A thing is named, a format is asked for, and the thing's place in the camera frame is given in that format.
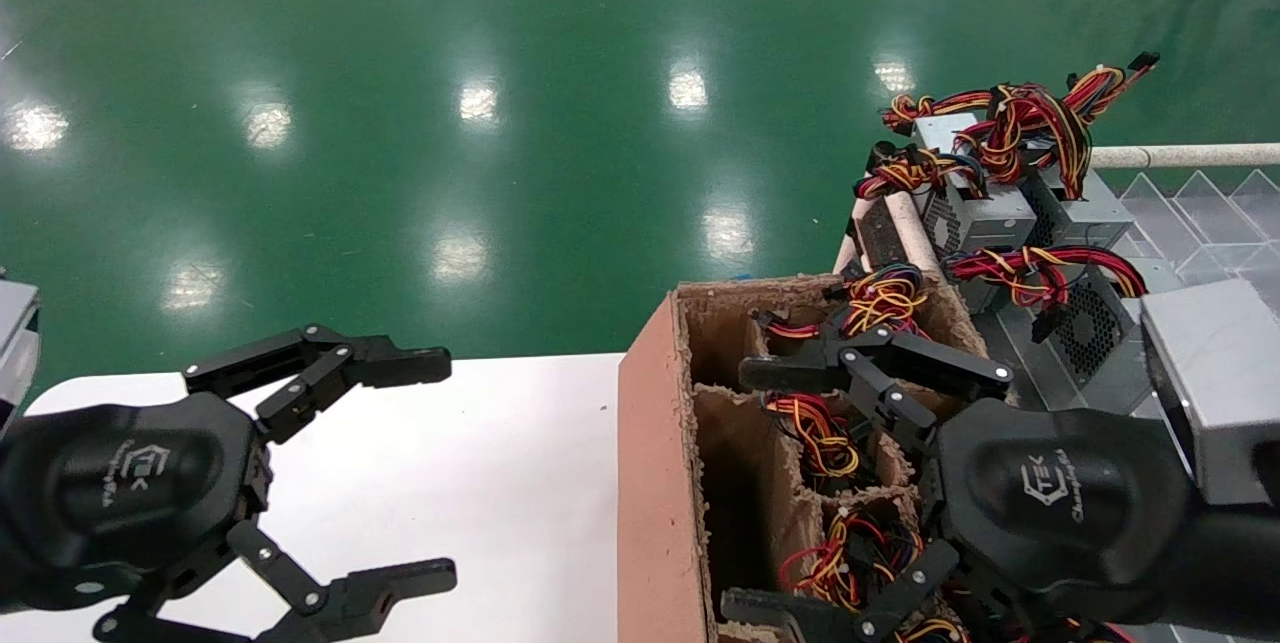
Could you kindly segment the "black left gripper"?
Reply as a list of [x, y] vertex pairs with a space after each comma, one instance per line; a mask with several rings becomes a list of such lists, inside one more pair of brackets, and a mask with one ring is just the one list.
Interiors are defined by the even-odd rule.
[[[378, 634], [403, 599], [457, 585], [451, 558], [349, 573], [320, 585], [256, 523], [283, 444], [356, 387], [434, 384], [445, 347], [402, 350], [388, 336], [311, 325], [191, 364], [183, 400], [101, 403], [26, 416], [3, 437], [3, 612], [68, 611], [131, 596], [97, 642], [242, 642], [157, 616], [237, 556], [289, 610], [257, 642], [342, 642]], [[255, 420], [227, 402], [280, 382]]]

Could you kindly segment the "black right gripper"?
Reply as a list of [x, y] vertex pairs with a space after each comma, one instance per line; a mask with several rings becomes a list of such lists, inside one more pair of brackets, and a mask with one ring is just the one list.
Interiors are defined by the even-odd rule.
[[[1201, 500], [1169, 429], [1093, 409], [1016, 409], [1005, 403], [1011, 379], [988, 359], [887, 327], [744, 359], [740, 380], [753, 391], [842, 391], [902, 448], [932, 442], [931, 521], [945, 538], [859, 614], [728, 588], [724, 616], [796, 642], [888, 642], [961, 567], [974, 593], [1028, 626], [1155, 621], [1167, 599], [1165, 555]], [[937, 415], [904, 382], [969, 406], [934, 433]]]

